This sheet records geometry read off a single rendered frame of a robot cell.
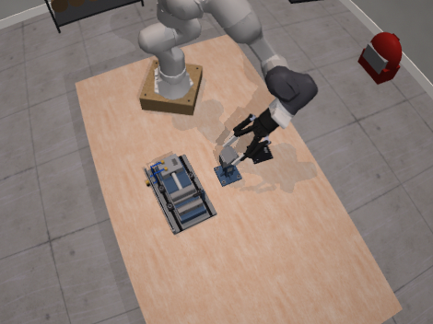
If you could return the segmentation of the light grey flat bar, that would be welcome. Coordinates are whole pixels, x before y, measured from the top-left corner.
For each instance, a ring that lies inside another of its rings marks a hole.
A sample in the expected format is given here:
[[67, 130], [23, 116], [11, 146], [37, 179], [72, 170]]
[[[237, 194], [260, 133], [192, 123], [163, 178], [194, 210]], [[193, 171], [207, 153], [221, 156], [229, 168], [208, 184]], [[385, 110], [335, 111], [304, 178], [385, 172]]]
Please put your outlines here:
[[182, 202], [185, 202], [185, 201], [191, 199], [191, 198], [193, 197], [193, 195], [196, 194], [196, 193], [197, 193], [197, 192], [195, 192], [195, 193], [193, 193], [193, 194], [190, 194], [190, 195], [188, 195], [188, 196], [186, 196], [186, 197], [184, 197], [184, 198], [182, 198], [182, 199], [179, 199], [178, 201], [174, 202], [174, 205], [177, 205], [177, 204], [179, 204], [179, 203], [182, 203]]

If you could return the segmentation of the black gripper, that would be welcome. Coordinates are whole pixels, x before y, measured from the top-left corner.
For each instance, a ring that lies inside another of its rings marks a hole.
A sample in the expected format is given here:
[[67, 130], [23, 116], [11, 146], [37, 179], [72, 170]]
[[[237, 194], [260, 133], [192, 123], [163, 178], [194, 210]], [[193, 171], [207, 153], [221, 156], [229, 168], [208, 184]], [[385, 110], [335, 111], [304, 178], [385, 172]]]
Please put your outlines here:
[[[251, 122], [253, 122], [253, 125], [243, 129]], [[279, 127], [279, 125], [271, 118], [269, 108], [267, 108], [261, 115], [259, 115], [258, 118], [256, 118], [255, 115], [250, 114], [246, 120], [241, 122], [233, 129], [234, 134], [222, 145], [223, 147], [230, 146], [242, 135], [250, 132], [254, 133], [253, 140], [247, 148], [246, 152], [239, 156], [231, 164], [237, 166], [247, 157], [254, 159], [267, 145], [271, 144], [268, 136], [277, 127]], [[258, 145], [262, 138], [264, 138], [264, 140]], [[256, 147], [256, 145], [258, 146]]]

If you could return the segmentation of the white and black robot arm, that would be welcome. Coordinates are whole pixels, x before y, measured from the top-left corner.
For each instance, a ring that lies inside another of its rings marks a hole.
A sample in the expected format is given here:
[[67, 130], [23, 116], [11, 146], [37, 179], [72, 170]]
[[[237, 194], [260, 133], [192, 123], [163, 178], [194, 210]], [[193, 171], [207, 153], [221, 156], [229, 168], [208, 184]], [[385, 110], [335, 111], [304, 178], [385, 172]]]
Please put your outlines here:
[[265, 84], [276, 97], [268, 105], [271, 118], [285, 129], [298, 110], [317, 95], [318, 87], [309, 74], [291, 71], [287, 60], [274, 51], [247, 0], [158, 0], [159, 23], [138, 34], [140, 48], [158, 57], [155, 93], [168, 99], [183, 98], [193, 86], [184, 52], [176, 46], [199, 37], [201, 24], [197, 18], [204, 12], [211, 14], [236, 43], [247, 44], [258, 58]]

